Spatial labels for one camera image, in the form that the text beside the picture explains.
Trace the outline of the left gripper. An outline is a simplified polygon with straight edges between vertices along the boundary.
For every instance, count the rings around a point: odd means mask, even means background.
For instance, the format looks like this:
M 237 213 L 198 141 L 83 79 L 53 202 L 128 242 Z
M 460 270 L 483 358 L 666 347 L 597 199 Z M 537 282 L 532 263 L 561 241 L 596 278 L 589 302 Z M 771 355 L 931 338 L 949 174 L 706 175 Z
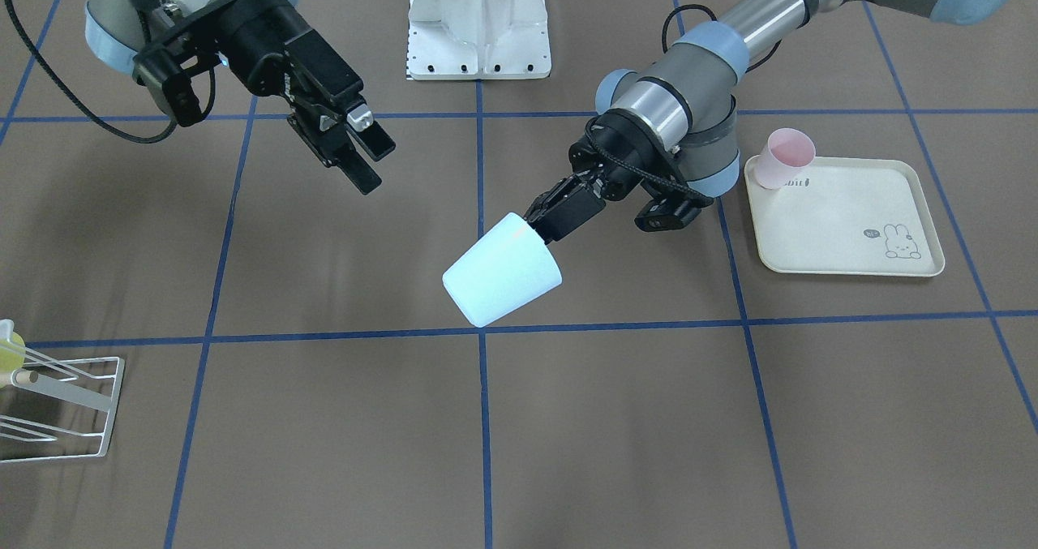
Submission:
M 590 172 L 593 181 L 601 182 L 603 198 L 582 176 L 561 179 L 538 195 L 523 213 L 523 220 L 545 245 L 582 227 L 607 205 L 605 200 L 623 200 L 638 184 L 652 195 L 681 195 L 646 203 L 634 217 L 635 227 L 641 232 L 684 229 L 696 220 L 703 208 L 714 203 L 708 195 L 691 190 L 677 157 L 627 110 L 608 110 L 590 119 L 581 138 L 568 147 L 568 161 L 574 173 Z

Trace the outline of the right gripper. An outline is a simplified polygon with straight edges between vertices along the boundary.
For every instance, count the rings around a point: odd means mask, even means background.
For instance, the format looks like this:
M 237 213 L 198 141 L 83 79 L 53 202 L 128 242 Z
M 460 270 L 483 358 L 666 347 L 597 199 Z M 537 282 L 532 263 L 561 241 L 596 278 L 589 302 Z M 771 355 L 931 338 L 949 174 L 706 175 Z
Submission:
M 147 43 L 132 76 L 170 119 L 193 127 L 208 114 L 192 79 L 222 62 L 250 93 L 283 97 L 298 110 L 288 123 L 322 165 L 340 169 L 363 195 L 382 183 L 351 134 L 373 161 L 397 143 L 361 95 L 362 79 L 288 0 L 214 0 Z

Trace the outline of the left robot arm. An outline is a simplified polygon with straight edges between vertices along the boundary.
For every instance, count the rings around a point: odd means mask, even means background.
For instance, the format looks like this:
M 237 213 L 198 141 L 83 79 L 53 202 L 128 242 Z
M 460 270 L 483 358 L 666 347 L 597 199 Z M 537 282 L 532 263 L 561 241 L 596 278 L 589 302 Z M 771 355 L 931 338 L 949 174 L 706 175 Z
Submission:
M 637 227 L 683 229 L 737 180 L 735 88 L 791 32 L 853 1 L 972 25 L 1009 0 L 742 0 L 671 43 L 650 67 L 602 80 L 597 116 L 568 150 L 572 174 L 535 199 L 525 223 L 556 242 L 641 187 L 651 200 Z

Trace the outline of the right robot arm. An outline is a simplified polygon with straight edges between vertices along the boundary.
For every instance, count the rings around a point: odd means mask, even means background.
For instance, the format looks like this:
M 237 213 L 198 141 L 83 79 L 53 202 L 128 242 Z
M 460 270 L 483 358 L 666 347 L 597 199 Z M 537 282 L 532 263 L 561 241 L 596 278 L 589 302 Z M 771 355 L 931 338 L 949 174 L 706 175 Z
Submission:
M 213 77 L 226 65 L 252 95 L 285 99 L 288 123 L 325 167 L 342 169 L 363 194 L 381 183 L 371 165 L 392 152 L 394 142 L 375 120 L 361 77 L 299 13 L 299 0 L 86 2 L 84 35 L 94 57 L 146 88 L 168 119 L 148 138 L 97 116 L 42 57 L 13 0 L 3 1 L 40 68 L 86 118 L 112 135 L 155 144 L 177 127 L 204 121 L 215 99 L 200 101 L 193 79 Z

